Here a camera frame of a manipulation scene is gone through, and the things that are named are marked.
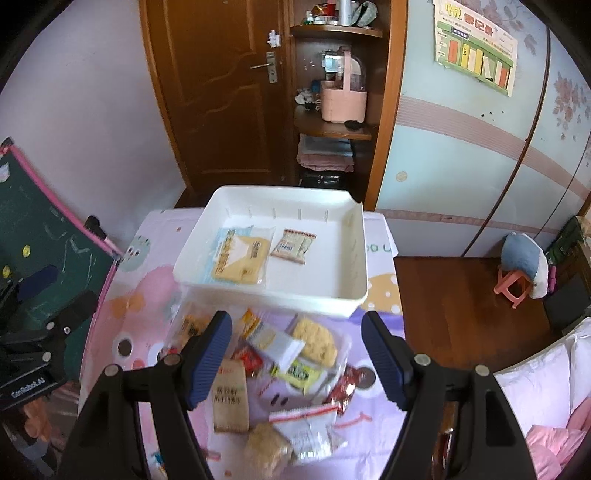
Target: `cartoon tablecloth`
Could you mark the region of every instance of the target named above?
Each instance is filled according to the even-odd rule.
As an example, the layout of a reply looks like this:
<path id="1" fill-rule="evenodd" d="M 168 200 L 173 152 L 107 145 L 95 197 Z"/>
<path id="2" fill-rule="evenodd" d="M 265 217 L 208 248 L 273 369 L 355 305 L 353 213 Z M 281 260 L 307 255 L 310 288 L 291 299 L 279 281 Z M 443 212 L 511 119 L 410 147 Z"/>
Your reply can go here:
<path id="1" fill-rule="evenodd" d="M 80 408 L 106 365 L 116 363 L 123 369 L 132 369 L 156 362 L 172 312 L 178 309 L 181 299 L 181 288 L 173 278 L 174 263 L 202 211 L 158 210 L 151 212 L 139 227 L 90 327 L 82 362 Z M 382 215 L 365 212 L 364 222 L 369 277 L 367 301 L 349 319 L 323 319 L 329 328 L 351 336 L 353 347 L 349 364 L 366 372 L 363 384 L 357 388 L 348 410 L 335 427 L 348 445 L 330 459 L 288 467 L 282 479 L 377 479 L 404 421 L 404 413 L 384 394 L 360 329 L 363 314 L 367 310 L 377 310 L 392 333 L 404 336 L 400 293 L 392 261 L 398 252 Z M 234 320 L 240 315 L 239 312 L 229 313 Z M 293 314 L 270 314 L 270 318 L 271 323 L 283 330 L 292 321 Z M 268 382 L 261 385 L 260 380 L 248 382 L 251 425 L 267 420 L 271 411 L 301 406 L 296 390 L 283 381 L 270 385 Z M 149 404 L 140 405 L 140 416 L 152 475 L 155 479 L 165 478 Z M 243 467 L 247 435 L 213 432 L 211 395 L 189 417 L 215 478 L 255 478 L 248 476 Z"/>

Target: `corner shelf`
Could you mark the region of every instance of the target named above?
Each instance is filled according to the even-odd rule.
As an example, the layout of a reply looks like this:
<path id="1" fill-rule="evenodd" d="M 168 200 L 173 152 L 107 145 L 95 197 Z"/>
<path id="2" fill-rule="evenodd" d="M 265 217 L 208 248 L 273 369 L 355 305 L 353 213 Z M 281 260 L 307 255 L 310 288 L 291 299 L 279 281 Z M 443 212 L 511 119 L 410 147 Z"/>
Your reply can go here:
<path id="1" fill-rule="evenodd" d="M 334 124 L 322 120 L 322 115 L 317 111 L 307 111 L 303 105 L 295 108 L 294 125 L 301 134 L 312 137 L 348 138 L 350 140 L 371 140 L 371 133 L 366 127 L 360 130 L 348 130 L 343 124 Z"/>
<path id="2" fill-rule="evenodd" d="M 382 31 L 373 28 L 344 27 L 342 25 L 296 25 L 291 27 L 291 34 L 301 38 L 338 38 L 348 39 L 354 35 L 382 38 Z"/>

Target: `poster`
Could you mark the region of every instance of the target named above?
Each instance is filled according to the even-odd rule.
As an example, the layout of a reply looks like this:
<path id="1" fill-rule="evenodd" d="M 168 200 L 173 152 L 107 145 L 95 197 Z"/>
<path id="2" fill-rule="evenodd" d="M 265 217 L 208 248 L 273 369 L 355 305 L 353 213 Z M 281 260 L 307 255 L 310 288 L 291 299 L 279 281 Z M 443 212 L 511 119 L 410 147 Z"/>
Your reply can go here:
<path id="1" fill-rule="evenodd" d="M 493 22 L 454 0 L 435 4 L 435 60 L 511 96 L 517 40 Z"/>

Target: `wooden door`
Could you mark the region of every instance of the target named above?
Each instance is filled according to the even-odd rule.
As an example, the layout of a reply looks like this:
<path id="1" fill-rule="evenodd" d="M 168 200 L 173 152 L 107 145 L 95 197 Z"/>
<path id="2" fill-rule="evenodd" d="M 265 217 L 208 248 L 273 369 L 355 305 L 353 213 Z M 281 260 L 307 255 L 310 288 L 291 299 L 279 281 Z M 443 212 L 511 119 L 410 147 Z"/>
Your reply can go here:
<path id="1" fill-rule="evenodd" d="M 286 184 L 293 136 L 278 0 L 144 0 L 155 88 L 189 189 L 209 197 L 227 184 Z M 270 83 L 266 52 L 275 53 Z"/>

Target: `green chalkboard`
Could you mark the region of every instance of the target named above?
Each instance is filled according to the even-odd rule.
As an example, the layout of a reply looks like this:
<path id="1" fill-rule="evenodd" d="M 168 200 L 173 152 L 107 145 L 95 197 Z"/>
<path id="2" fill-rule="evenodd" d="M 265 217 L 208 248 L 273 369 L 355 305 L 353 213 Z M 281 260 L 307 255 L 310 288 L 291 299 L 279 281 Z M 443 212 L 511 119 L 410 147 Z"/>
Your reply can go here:
<path id="1" fill-rule="evenodd" d="M 0 287 L 7 278 L 28 277 L 55 265 L 57 281 L 23 302 L 8 329 L 37 329 L 80 292 L 103 288 L 114 258 L 75 226 L 27 174 L 22 154 L 0 148 Z M 90 318 L 72 332 L 65 353 L 66 374 L 78 380 Z"/>

